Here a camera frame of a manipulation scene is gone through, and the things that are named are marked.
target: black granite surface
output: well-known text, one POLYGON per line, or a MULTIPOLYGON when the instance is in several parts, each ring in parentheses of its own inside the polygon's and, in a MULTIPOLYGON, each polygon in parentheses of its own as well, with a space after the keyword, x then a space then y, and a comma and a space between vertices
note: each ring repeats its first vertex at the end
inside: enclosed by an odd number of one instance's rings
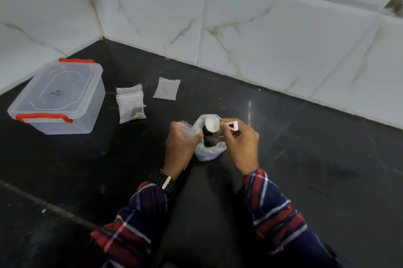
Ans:
MULTIPOLYGON (((7 114, 26 83, 0 96, 0 180, 95 225, 114 219, 164 160, 171 121, 238 117, 260 134, 260 165, 311 230, 348 267, 402 267, 403 131, 201 68, 102 40, 72 58, 103 67, 106 96, 93 132, 44 135, 7 114), (159 77, 177 100, 152 98, 159 77), (142 83, 147 119, 119 124, 116 87, 142 83)), ((192 160, 152 266, 248 267, 256 257, 224 152, 192 160)), ((70 267, 90 229, 0 189, 0 267, 70 267)))

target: red handle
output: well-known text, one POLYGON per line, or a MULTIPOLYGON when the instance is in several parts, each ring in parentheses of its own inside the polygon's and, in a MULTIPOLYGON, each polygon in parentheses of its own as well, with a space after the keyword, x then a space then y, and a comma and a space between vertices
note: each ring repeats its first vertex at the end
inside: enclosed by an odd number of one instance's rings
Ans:
POLYGON ((25 123, 24 119, 25 118, 61 118, 67 123, 73 123, 73 120, 71 118, 68 118, 64 114, 58 114, 58 113, 30 113, 30 114, 23 114, 23 113, 18 113, 15 116, 15 119, 20 121, 21 123, 25 123))
POLYGON ((95 63, 92 59, 67 59, 67 58, 59 58, 59 62, 86 62, 86 63, 95 63))

